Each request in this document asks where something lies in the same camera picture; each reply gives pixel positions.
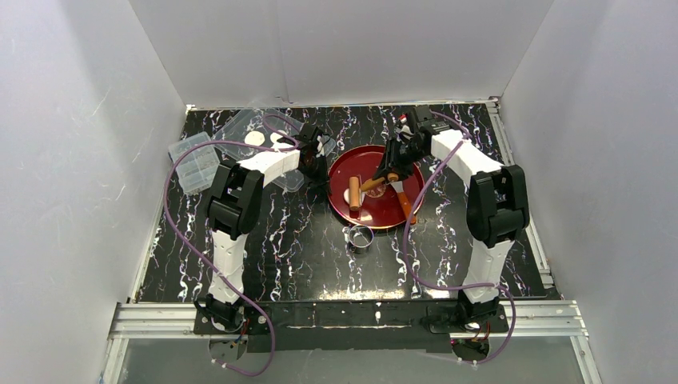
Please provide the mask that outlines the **red round tray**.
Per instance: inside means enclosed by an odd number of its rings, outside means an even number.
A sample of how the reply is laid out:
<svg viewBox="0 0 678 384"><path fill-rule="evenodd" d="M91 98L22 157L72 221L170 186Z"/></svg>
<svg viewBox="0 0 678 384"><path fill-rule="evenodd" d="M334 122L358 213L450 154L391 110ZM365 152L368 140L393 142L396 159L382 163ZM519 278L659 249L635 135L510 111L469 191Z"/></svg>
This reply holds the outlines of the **red round tray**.
<svg viewBox="0 0 678 384"><path fill-rule="evenodd" d="M329 204L341 218L353 224L383 230L399 226L406 216L401 207L398 192L387 182L363 193L359 210L349 207L349 179L357 177L367 181L375 173L381 161L384 147L364 145L348 150L338 157L329 168Z"/></svg>

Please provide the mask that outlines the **wooden double-ended rolling pin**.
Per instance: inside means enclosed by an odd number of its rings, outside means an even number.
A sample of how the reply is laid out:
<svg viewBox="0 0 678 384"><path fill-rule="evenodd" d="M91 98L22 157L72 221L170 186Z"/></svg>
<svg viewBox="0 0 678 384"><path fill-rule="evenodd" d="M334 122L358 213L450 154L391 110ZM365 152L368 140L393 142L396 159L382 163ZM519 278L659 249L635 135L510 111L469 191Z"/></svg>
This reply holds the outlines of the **wooden double-ended rolling pin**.
<svg viewBox="0 0 678 384"><path fill-rule="evenodd" d="M392 173L391 176L394 176L393 181L398 181L399 176L395 173ZM365 182L361 182L361 179L359 176L350 176L349 177L349 191L350 191L350 205L349 210L350 211L359 211L362 205L360 205L360 192L365 192L367 193L370 190L374 190L375 188L378 188L381 185L386 185L389 184L390 182L381 182L381 181L374 181L372 179L369 179Z"/></svg>

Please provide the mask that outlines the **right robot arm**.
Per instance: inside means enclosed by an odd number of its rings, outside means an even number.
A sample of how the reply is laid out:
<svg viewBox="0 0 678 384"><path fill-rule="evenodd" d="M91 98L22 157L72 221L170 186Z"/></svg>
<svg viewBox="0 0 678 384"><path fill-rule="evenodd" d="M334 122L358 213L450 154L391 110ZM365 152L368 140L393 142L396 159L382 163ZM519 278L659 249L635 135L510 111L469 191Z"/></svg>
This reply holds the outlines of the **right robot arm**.
<svg viewBox="0 0 678 384"><path fill-rule="evenodd" d="M473 236L472 256L461 286L446 287L457 293L454 306L426 315L421 323L438 333L471 323L482 326L499 314L499 295L508 292L501 285L505 259L530 221L524 171L481 152L467 128L427 106L414 107L398 126L361 191L404 180L428 156L439 159L437 173L449 168L457 175L468 190L465 217Z"/></svg>

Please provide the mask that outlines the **white dough piece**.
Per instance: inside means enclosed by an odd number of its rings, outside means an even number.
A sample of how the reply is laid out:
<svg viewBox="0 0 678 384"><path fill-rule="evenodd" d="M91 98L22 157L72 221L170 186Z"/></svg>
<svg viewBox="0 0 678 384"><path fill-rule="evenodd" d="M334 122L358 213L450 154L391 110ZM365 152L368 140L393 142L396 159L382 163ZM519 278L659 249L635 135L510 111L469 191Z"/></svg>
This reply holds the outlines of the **white dough piece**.
<svg viewBox="0 0 678 384"><path fill-rule="evenodd" d="M351 200L350 200L350 191L349 191L349 188L345 189L345 191L344 191L344 193L343 193L343 199L345 200L345 203L346 203L347 205L350 205ZM364 201L364 200L365 200L365 192L362 192L362 191L361 191L361 192L360 192L360 205L363 204L363 201Z"/></svg>

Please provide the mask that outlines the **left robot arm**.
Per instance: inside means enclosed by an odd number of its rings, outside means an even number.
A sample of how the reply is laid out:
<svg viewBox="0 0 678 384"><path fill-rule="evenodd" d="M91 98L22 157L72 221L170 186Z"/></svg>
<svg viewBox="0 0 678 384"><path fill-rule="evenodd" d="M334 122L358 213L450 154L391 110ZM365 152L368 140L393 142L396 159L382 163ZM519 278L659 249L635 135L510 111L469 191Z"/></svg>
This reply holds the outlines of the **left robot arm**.
<svg viewBox="0 0 678 384"><path fill-rule="evenodd" d="M248 234L257 225L264 187L298 170L310 183L329 184L326 135L304 125L292 138L279 138L271 151L260 150L244 160L227 159L218 166L206 208L216 267L209 292L195 302L198 312L233 333L245 323L242 275Z"/></svg>

